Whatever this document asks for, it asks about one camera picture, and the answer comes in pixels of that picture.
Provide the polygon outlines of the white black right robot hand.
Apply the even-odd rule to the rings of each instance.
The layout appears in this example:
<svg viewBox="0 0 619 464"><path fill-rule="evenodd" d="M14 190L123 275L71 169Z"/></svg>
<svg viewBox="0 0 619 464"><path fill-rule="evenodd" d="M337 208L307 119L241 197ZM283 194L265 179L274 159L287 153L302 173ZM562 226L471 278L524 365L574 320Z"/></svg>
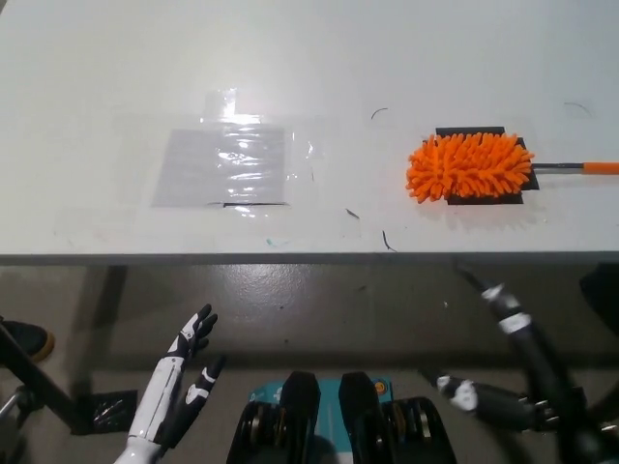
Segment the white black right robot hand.
<svg viewBox="0 0 619 464"><path fill-rule="evenodd" d="M462 264L456 264L456 270L480 295L507 337L521 362L529 393L519 395L441 369L424 372L427 381L455 408L497 428L558 433L590 424L584 395L517 297L505 284L483 278Z"/></svg>

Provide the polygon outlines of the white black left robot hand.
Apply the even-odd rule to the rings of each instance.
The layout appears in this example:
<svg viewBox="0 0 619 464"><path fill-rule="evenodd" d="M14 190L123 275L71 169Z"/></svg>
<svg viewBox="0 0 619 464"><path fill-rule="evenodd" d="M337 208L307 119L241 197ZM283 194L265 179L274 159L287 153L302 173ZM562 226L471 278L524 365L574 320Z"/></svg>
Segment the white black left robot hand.
<svg viewBox="0 0 619 464"><path fill-rule="evenodd" d="M156 463L176 448L206 404L224 367L218 357L183 391L188 362L209 344L218 321L212 306L198 310L158 361L137 406L119 463Z"/></svg>

